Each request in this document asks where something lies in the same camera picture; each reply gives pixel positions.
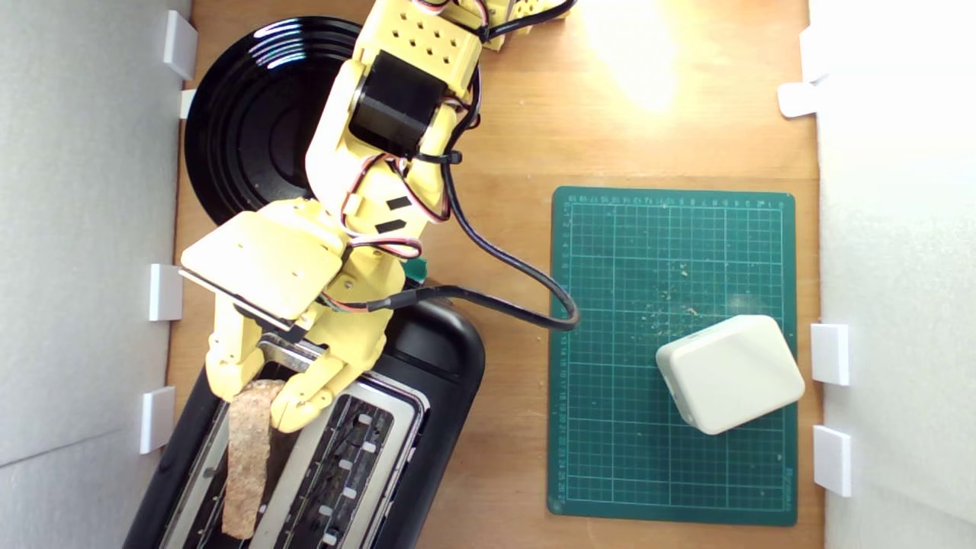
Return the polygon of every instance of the yellow robotic arm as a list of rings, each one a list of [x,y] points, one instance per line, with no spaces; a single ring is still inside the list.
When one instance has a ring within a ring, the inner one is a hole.
[[[449,216],[444,164],[460,161],[448,148],[459,113],[476,110],[483,44],[501,47],[492,24],[544,4],[377,0],[305,157],[316,199],[243,212],[183,253],[183,274],[217,294],[206,357],[215,395],[232,401],[260,372],[263,330],[326,349],[272,403],[280,431],[307,425],[373,367],[392,307],[367,304],[403,288],[402,261],[420,255],[427,223]]]

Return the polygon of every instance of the black cable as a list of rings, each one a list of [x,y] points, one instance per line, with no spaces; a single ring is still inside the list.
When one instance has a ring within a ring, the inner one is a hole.
[[[448,140],[447,147],[444,149],[445,151],[454,150],[454,146],[457,144],[458,139],[460,139],[462,134],[469,128],[471,121],[475,116],[478,115],[481,109],[481,71],[478,67],[475,68],[474,75],[471,78],[471,95],[471,109],[455,127],[454,132],[451,134],[451,138]],[[447,194],[451,211],[468,238],[470,238],[475,244],[478,245],[478,247],[487,252],[489,255],[495,257],[510,267],[514,267],[544,286],[552,295],[555,296],[555,298],[562,305],[563,309],[565,309],[567,318],[550,317],[542,313],[536,313],[503,299],[486,295],[476,290],[453,285],[407,290],[393,294],[383,300],[367,303],[350,303],[346,305],[353,308],[365,308],[369,311],[376,311],[379,309],[400,309],[420,301],[434,298],[456,298],[470,301],[475,305],[493,309],[510,317],[525,320],[526,322],[536,324],[543,328],[548,328],[551,330],[571,330],[575,328],[580,323],[580,311],[576,306],[576,302],[573,301],[573,298],[566,292],[566,290],[562,289],[559,283],[552,279],[551,276],[512,256],[511,254],[508,254],[508,252],[500,249],[481,236],[474,229],[474,227],[471,226],[468,218],[465,216],[464,210],[461,209],[461,201],[458,199],[457,190],[454,186],[454,178],[451,174],[451,164],[441,164],[440,169],[441,175],[444,179],[444,192]]]
[[[518,18],[516,20],[511,20],[509,22],[503,22],[498,26],[493,26],[491,28],[488,28],[482,36],[482,41],[489,42],[491,40],[494,40],[495,38],[498,38],[503,34],[514,32],[519,28],[525,28],[526,26],[532,26],[534,24],[542,24],[546,21],[553,20],[565,14],[566,12],[572,10],[573,6],[576,5],[576,2],[577,0],[565,0],[565,2],[563,2],[562,4],[559,4],[554,8],[542,10],[538,14],[525,16],[523,18]]]

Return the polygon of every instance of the red and white wire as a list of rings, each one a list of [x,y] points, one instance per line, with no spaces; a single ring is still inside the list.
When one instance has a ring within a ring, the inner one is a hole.
[[[324,297],[326,301],[329,302],[329,305],[331,305],[332,307],[340,311],[346,313],[369,313],[369,310],[366,309],[365,307],[350,307],[349,305],[341,301],[335,300],[324,293],[322,294],[322,297]]]
[[[428,2],[427,0],[414,0],[414,5],[421,9],[421,11],[432,15],[439,16],[444,13],[444,8],[450,3],[450,0],[445,2]],[[477,6],[478,12],[481,14],[481,24],[488,26],[490,20],[488,19],[488,8],[485,6],[482,0],[474,0],[474,5]]]
[[[346,192],[346,199],[343,200],[342,211],[339,215],[339,225],[350,237],[349,246],[353,248],[372,246],[382,249],[386,253],[394,255],[400,259],[414,259],[420,257],[423,253],[423,246],[416,238],[411,238],[408,236],[366,234],[364,232],[354,231],[346,222],[346,207],[349,204],[349,199],[359,190],[359,186],[362,185],[366,174],[369,173],[369,171],[373,169],[373,166],[375,166],[376,163],[381,160],[385,160],[387,165],[390,166],[390,169],[394,170],[396,173],[402,173],[396,170],[401,170],[406,167],[406,160],[403,158],[397,158],[392,154],[374,154],[373,156],[366,158],[363,161],[362,168],[356,175],[356,179]]]
[[[443,3],[437,2],[427,2],[425,0],[414,0],[414,5],[420,8],[422,11],[432,15],[439,16],[444,12],[444,8],[450,3],[450,0],[445,0]]]
[[[446,97],[441,100],[441,104],[452,106],[456,112],[464,112],[466,110],[471,110],[470,105],[466,104],[465,102],[461,101],[456,97]],[[471,122],[471,125],[468,126],[468,129],[473,130],[474,128],[477,128],[480,125],[481,125],[481,113],[478,112],[477,115],[474,117],[474,120]]]

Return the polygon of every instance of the yellow plastic part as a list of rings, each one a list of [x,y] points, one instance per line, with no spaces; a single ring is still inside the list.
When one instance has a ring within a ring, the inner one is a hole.
[[[326,102],[328,108],[322,112],[305,154],[305,173],[312,192],[325,211],[333,216],[342,209],[352,182],[362,170],[363,161],[381,153],[355,138],[348,129],[355,108],[356,89],[366,71],[365,64],[354,60],[348,60],[340,67]]]
[[[356,40],[353,59],[365,65],[383,50],[442,80],[462,96],[481,56],[474,34],[422,12],[411,0],[377,0]]]
[[[485,0],[488,8],[488,25],[498,26],[510,20],[511,8],[515,0]],[[444,10],[442,16],[451,21],[463,24],[468,28],[481,26],[481,12],[475,5],[474,0],[460,0],[458,4],[451,3]],[[499,36],[494,40],[482,44],[482,47],[492,51],[500,51],[505,45],[505,36]]]
[[[511,8],[511,18],[517,20],[531,16],[532,14],[538,14],[544,9],[542,4],[542,0],[517,0]],[[519,28],[515,32],[515,35],[523,36],[529,32],[532,32],[532,27],[526,26],[525,28]]]
[[[342,250],[257,212],[242,212],[187,248],[183,266],[273,317],[294,320],[342,267]]]
[[[421,142],[421,152],[438,155],[444,152],[451,132],[458,125],[458,113],[450,107],[442,106],[434,114],[424,140]],[[410,173],[407,175],[410,188],[424,201],[428,207],[436,210],[436,204],[444,193],[444,178],[440,173],[440,166],[430,162],[411,162]]]
[[[210,390],[230,402],[264,366],[258,349],[261,328],[238,313],[228,296],[219,293],[215,300],[214,333],[204,364]]]
[[[403,287],[398,261],[369,248],[354,251],[343,271],[326,289],[342,302],[382,299]],[[373,367],[386,345],[386,325],[393,311],[340,313],[315,306],[319,316],[305,338],[328,347],[308,371],[288,380],[271,407],[272,425],[292,433],[308,424],[335,396]]]

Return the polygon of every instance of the grid lines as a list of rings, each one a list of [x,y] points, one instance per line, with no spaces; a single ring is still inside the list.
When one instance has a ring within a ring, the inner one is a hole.
[[[795,406],[710,437],[681,419],[654,361],[739,314],[774,317],[795,351],[793,223],[785,194],[557,191],[553,273],[583,320],[551,342],[553,512],[795,522]]]

